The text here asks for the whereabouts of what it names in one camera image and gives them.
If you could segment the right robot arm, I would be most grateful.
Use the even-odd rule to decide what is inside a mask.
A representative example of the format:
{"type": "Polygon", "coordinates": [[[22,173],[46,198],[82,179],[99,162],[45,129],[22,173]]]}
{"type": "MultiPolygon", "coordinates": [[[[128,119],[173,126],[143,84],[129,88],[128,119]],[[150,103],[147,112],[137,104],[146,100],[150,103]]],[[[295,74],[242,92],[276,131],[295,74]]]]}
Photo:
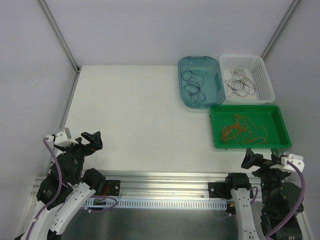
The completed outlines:
{"type": "MultiPolygon", "coordinates": [[[[305,167],[301,155],[289,153],[271,154],[270,159],[246,149],[241,164],[243,169],[257,167],[252,175],[260,179],[262,197],[261,230],[267,240],[301,240],[303,234],[297,214],[304,211],[303,199],[306,181],[305,167]]],[[[233,200],[238,225],[238,239],[260,239],[252,213],[254,187],[244,173],[229,173],[225,179],[224,191],[233,200]]]]}

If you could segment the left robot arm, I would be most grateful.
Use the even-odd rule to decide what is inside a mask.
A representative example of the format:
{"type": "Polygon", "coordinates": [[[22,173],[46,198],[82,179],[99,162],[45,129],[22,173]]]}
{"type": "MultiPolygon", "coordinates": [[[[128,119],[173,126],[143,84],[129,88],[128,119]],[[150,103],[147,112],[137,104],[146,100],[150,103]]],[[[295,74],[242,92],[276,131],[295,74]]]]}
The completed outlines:
{"type": "Polygon", "coordinates": [[[59,240],[69,222],[93,195],[105,189],[106,178],[95,168],[83,170],[85,158],[103,148],[101,132],[82,132],[73,139],[67,127],[42,140],[53,158],[36,194],[34,214],[18,240],[59,240]]]}

